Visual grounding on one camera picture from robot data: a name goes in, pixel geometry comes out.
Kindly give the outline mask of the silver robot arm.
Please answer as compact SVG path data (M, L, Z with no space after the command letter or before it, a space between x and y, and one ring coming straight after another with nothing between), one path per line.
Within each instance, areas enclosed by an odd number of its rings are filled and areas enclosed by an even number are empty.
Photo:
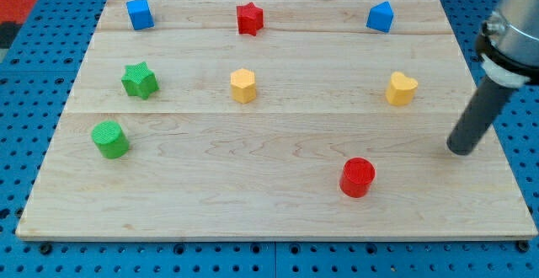
M476 52L487 76L506 88L538 84L538 0L500 0L481 24Z

